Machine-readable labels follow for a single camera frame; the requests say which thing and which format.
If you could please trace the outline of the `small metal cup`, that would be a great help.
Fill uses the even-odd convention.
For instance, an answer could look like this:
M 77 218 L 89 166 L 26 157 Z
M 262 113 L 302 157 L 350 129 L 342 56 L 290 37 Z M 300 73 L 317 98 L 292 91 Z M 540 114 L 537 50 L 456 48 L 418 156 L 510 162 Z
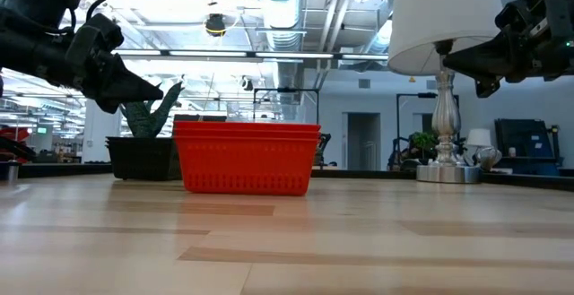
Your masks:
M 18 179 L 21 164 L 18 161 L 0 162 L 0 181 L 14 182 Z

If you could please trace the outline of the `small background green plant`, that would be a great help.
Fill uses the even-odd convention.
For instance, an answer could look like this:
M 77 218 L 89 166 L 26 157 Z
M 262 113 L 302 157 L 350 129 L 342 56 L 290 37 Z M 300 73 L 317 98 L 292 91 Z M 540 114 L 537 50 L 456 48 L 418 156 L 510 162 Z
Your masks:
M 435 159 L 437 145 L 438 140 L 434 134 L 415 132 L 409 136 L 410 153 L 415 159 Z

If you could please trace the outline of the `red background object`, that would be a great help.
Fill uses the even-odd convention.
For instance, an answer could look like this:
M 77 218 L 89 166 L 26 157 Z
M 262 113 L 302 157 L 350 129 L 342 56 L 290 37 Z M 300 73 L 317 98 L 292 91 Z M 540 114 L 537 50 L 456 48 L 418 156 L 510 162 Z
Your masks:
M 28 136 L 26 128 L 0 126 L 0 161 L 34 161 L 36 153 L 24 142 Z

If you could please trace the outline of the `black aluminium table frame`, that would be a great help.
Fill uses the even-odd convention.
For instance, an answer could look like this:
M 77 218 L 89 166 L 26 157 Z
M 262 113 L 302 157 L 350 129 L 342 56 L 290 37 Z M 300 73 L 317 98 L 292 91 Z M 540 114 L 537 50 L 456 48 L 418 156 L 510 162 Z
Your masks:
M 49 178 L 63 176 L 109 174 L 110 163 L 91 164 L 24 164 L 19 168 L 19 178 Z M 313 178 L 387 179 L 415 180 L 412 172 L 350 171 L 338 169 L 313 169 Z M 574 177 L 534 176 L 482 173 L 480 181 L 487 184 L 515 187 L 532 187 L 574 193 Z

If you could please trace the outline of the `green artificial potted plant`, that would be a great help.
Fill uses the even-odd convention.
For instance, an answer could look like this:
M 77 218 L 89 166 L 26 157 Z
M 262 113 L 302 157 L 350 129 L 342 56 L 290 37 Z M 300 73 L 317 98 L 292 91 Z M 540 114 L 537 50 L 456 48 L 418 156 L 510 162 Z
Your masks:
M 133 137 L 156 137 L 165 125 L 171 108 L 184 87 L 178 82 L 170 87 L 160 106 L 152 111 L 153 100 L 128 102 L 120 106 Z

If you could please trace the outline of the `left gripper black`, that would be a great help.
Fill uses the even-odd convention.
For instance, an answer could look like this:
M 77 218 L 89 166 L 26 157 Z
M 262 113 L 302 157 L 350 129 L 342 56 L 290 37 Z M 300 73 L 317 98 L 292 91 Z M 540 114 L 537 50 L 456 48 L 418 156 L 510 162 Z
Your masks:
M 65 52 L 73 87 L 109 114 L 115 114 L 120 103 L 163 98 L 158 86 L 129 71 L 121 56 L 113 53 L 123 42 L 120 27 L 97 13 L 78 29 Z

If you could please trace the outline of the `grey background door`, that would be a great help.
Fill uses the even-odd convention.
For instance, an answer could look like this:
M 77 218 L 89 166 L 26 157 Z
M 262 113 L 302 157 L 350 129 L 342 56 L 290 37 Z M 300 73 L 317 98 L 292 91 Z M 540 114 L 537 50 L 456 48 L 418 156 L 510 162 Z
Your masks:
M 343 167 L 351 171 L 379 171 L 381 132 L 379 113 L 344 113 Z

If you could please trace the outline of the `black frame stand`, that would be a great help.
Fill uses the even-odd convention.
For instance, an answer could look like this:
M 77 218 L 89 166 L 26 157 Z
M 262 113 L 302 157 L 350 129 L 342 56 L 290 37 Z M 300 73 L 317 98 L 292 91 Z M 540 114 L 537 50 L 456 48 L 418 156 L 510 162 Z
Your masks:
M 395 138 L 395 147 L 394 147 L 394 152 L 396 153 L 397 157 L 400 159 L 400 153 L 401 153 L 401 148 L 400 148 L 400 141 L 403 139 L 401 137 L 400 134 L 400 100 L 402 97 L 415 97 L 418 99 L 436 99 L 438 97 L 438 93 L 434 93 L 434 92 L 419 92 L 419 93 L 397 93 L 396 94 L 396 138 Z

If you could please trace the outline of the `black plastic basket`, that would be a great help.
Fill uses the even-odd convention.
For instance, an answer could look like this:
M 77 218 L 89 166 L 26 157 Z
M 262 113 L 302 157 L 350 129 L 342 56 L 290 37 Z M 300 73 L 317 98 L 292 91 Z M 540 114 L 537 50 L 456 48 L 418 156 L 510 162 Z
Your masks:
M 137 138 L 137 137 L 108 137 L 108 144 L 113 143 L 137 143 L 137 144 L 170 144 L 174 140 L 171 137 Z
M 127 180 L 181 180 L 178 149 L 170 144 L 108 144 L 115 178 Z
M 134 141 L 134 142 L 151 142 L 151 141 L 172 141 L 173 137 L 133 137 L 133 136 L 107 136 L 107 141 Z

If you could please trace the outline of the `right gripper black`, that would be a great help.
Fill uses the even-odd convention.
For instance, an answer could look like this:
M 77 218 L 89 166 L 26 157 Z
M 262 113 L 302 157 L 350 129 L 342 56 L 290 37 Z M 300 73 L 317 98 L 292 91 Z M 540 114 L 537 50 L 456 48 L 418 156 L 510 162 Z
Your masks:
M 574 75 L 574 0 L 515 0 L 495 19 L 504 38 L 447 55 L 443 65 L 474 80 L 476 96 L 490 97 L 500 77 L 551 82 Z

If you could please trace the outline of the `long ceiling light strip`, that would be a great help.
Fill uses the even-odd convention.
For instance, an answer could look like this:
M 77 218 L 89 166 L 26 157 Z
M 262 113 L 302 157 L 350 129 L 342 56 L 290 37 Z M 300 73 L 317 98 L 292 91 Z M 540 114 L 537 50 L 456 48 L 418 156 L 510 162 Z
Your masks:
M 275 59 L 335 59 L 387 61 L 388 55 L 345 54 L 345 53 L 305 53 L 275 51 L 229 51 L 229 50 L 159 50 L 159 49 L 119 49 L 121 56 L 162 56 L 162 57 L 225 57 L 225 58 L 275 58 Z

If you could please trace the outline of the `red plastic basket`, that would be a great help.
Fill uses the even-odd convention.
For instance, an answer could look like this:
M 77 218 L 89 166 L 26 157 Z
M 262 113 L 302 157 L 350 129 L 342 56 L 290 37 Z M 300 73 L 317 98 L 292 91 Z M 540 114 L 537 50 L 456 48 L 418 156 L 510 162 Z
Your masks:
M 180 136 L 184 188 L 191 193 L 305 195 L 318 135 L 310 138 Z
M 255 138 L 293 138 L 317 139 L 318 131 L 288 131 L 288 130 L 238 130 L 238 129 L 179 129 L 174 136 L 210 136 L 210 137 L 255 137 Z
M 319 131 L 316 124 L 175 121 L 174 129 Z

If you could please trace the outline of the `silver ventilation duct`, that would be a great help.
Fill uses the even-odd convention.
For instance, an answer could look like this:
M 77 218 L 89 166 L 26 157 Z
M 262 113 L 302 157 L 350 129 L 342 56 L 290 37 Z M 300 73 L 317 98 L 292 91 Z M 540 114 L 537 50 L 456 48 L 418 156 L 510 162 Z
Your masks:
M 302 50 L 300 27 L 301 0 L 263 0 L 264 25 L 268 47 L 272 52 L 296 52 Z M 274 77 L 279 89 L 295 89 L 302 85 L 302 66 L 294 62 L 276 62 Z M 281 104 L 299 104 L 301 93 L 278 93 Z

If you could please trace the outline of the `blue background cabinet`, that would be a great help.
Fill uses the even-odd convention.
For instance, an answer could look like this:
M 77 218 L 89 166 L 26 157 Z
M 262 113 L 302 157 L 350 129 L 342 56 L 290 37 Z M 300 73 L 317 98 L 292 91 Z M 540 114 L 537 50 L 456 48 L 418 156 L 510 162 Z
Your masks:
M 496 143 L 502 158 L 496 168 L 513 174 L 559 176 L 562 165 L 560 128 L 540 119 L 499 118 L 494 121 Z

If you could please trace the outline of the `small white background lamp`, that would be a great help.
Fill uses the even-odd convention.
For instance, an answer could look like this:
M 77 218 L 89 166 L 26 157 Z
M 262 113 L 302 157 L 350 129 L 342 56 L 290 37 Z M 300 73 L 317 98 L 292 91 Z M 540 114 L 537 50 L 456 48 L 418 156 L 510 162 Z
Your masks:
M 502 158 L 501 151 L 495 148 L 491 142 L 490 129 L 471 129 L 465 146 L 472 164 L 484 172 L 490 172 Z

